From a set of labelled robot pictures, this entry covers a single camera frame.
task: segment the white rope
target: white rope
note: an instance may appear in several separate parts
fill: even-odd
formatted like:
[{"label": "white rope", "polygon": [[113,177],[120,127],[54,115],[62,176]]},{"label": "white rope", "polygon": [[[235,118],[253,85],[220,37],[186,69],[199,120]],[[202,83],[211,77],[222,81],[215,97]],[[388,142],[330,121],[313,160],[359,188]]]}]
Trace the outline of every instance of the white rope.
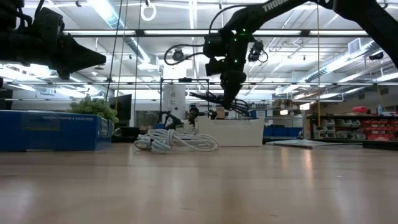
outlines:
[{"label": "white rope", "polygon": [[201,152],[218,150],[220,146],[217,140],[207,134],[179,134],[173,129],[149,130],[145,135],[138,135],[134,145],[141,150],[152,150],[161,154],[171,151],[173,146],[186,146]]}]

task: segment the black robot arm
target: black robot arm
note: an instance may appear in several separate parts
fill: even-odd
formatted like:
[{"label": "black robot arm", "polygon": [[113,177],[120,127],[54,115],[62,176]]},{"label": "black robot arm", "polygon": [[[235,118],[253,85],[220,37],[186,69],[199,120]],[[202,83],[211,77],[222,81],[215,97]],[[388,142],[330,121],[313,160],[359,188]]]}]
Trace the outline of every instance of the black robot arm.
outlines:
[{"label": "black robot arm", "polygon": [[[376,0],[310,0],[341,17],[357,22],[398,65],[398,22]],[[221,74],[224,89],[222,105],[229,109],[246,80],[243,73],[248,43],[254,42],[253,33],[261,26],[308,0],[271,0],[253,4],[236,11],[217,34],[205,37],[203,53],[210,58],[206,64],[208,76]]]}]

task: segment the white box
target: white box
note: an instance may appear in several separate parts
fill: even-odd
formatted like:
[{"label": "white box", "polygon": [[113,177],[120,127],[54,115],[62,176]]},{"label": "white box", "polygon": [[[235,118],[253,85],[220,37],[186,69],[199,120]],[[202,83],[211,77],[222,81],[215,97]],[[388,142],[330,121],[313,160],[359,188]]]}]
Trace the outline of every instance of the white box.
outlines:
[{"label": "white box", "polygon": [[262,146],[264,120],[211,120],[201,116],[195,120],[198,134],[208,134],[215,138],[220,146]]}]

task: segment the potted plant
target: potted plant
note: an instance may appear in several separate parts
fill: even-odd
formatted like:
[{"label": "potted plant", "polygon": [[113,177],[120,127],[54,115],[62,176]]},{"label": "potted plant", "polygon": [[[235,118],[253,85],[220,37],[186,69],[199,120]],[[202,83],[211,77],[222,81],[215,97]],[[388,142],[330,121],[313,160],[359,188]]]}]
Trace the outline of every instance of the potted plant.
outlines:
[{"label": "potted plant", "polygon": [[116,117],[118,112],[113,110],[109,103],[105,102],[103,99],[91,99],[90,96],[86,96],[86,98],[82,99],[79,103],[71,103],[70,107],[69,113],[98,115],[113,123],[119,122],[119,119]]}]

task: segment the white cylinder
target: white cylinder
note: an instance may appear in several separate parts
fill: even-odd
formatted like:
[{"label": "white cylinder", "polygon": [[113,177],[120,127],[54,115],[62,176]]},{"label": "white cylinder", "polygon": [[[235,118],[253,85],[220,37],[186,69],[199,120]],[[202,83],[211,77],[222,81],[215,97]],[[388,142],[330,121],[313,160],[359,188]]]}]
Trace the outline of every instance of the white cylinder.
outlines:
[{"label": "white cylinder", "polygon": [[178,119],[185,119],[185,85],[168,84],[163,90],[163,111],[171,111]]}]

